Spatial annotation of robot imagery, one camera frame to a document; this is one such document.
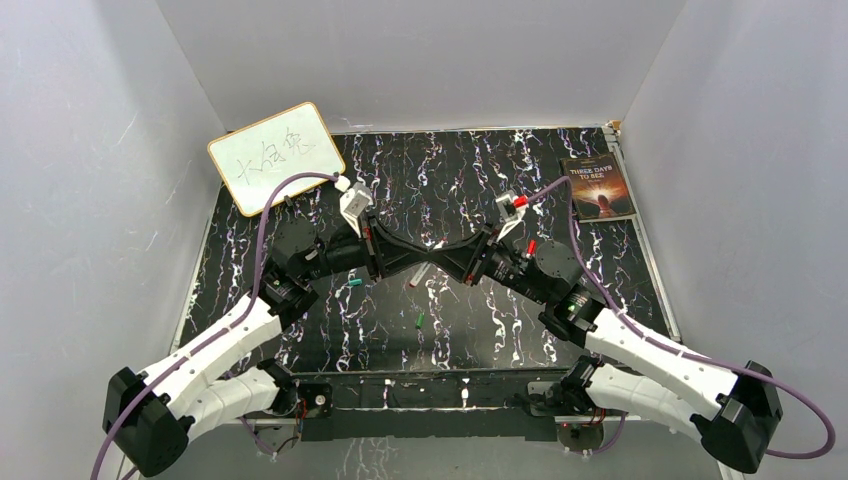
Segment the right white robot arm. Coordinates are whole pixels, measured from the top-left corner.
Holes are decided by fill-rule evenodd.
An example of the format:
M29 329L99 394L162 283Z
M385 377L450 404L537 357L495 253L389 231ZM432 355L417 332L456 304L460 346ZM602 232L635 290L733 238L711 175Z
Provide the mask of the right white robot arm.
M571 411L627 411L684 433L736 471L758 471L783 415L765 366L749 361L736 372L618 317L572 249L560 242L521 253L497 234L479 231L432 251L430 258L468 284L489 277L542 304L539 320L551 333L603 355L601 361L580 360L562 380Z

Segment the white pen red tip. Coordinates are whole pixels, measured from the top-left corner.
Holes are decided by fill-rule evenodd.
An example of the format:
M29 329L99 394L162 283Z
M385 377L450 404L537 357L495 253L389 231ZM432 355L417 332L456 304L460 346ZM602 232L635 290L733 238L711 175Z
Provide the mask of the white pen red tip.
M428 272L429 268L430 268L430 264L429 264L429 263L424 263L424 264L422 264L422 265L421 265L421 266L420 266L420 267L416 270L415 274L414 274L414 275L413 275L413 277L410 279L410 281L409 281L408 285L409 285L411 288L415 288L415 287L417 287L417 286L421 283L421 281L424 279L424 277L426 276L426 274L427 274L427 272Z

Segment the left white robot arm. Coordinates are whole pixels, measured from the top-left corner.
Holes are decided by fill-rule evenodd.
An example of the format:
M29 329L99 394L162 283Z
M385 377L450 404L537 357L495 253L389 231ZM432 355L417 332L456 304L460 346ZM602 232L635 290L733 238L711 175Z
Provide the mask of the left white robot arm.
M247 294L219 320L141 372L125 367L111 377L98 456L115 445L142 475L156 476L192 441L233 419L305 412L298 380L275 360L235 376L230 368L307 313L318 299L314 281L358 268L383 279L430 257L430 249L402 239L374 216L359 217L329 240L308 220L290 224L260 251Z

